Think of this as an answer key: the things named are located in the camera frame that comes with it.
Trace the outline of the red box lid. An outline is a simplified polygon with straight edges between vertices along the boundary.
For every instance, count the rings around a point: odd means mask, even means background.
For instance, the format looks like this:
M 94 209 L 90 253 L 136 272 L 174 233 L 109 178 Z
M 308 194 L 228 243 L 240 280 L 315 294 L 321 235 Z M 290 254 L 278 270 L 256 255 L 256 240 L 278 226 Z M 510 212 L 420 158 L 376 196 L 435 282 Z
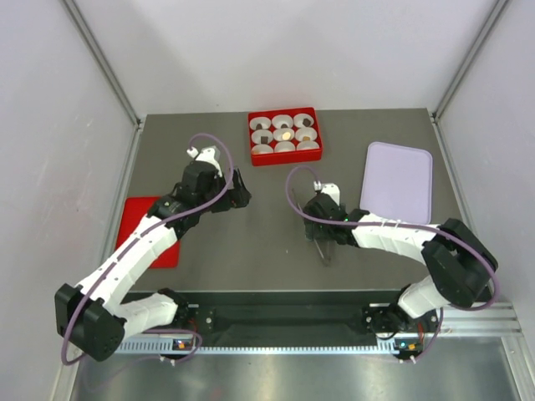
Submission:
M 125 200 L 120 226 L 116 238 L 115 249 L 119 249 L 130 234 L 139 225 L 141 218 L 159 199 L 158 196 L 128 197 Z M 179 261 L 180 243 L 164 251 L 151 265 L 150 269 L 176 268 Z

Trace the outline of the metal tongs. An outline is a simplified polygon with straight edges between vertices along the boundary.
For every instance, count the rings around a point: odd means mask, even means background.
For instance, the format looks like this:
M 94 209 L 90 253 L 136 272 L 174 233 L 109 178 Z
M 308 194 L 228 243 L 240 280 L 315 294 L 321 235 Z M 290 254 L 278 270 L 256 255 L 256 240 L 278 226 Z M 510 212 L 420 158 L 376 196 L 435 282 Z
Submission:
M 291 188 L 291 196 L 292 200 L 295 204 L 295 206 L 302 211 L 303 208 L 301 206 L 300 199 L 298 198 L 298 195 L 296 194 L 296 191 L 294 188 Z M 330 266 L 334 257 L 334 251 L 335 251 L 335 242 L 325 239 L 315 239 L 312 238 L 309 235 L 306 235 L 306 238 L 308 241 L 314 244 L 316 251 L 320 257 L 320 260 L 324 266 Z

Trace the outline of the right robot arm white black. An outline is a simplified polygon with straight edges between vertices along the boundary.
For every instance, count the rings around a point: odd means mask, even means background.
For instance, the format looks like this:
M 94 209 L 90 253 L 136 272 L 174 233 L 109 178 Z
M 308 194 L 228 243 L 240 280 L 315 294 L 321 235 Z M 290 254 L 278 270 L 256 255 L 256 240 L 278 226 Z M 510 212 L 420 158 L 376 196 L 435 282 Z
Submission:
M 418 226 L 381 218 L 369 211 L 346 212 L 331 195 L 317 193 L 303 208 L 310 240 L 387 251 L 424 265 L 427 276 L 400 290 L 370 326 L 381 332 L 412 329 L 428 312 L 451 305 L 468 310 L 495 274 L 496 258 L 464 222 Z

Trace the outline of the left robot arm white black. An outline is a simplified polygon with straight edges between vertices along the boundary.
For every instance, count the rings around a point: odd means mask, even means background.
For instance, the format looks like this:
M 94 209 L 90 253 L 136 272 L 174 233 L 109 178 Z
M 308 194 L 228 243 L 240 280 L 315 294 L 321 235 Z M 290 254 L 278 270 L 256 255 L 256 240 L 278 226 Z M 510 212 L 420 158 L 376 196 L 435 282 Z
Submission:
M 224 176 L 216 161 L 195 159 L 187 165 L 171 193 L 155 201 L 101 266 L 78 284 L 63 284 L 55 292 L 62 364 L 77 362 L 69 358 L 69 346 L 102 362 L 127 338 L 159 326 L 175 332 L 184 329 L 190 313 L 172 290 L 133 302 L 124 301 L 126 294 L 161 254 L 198 224 L 202 214 L 243 208 L 251 198 L 237 167 Z

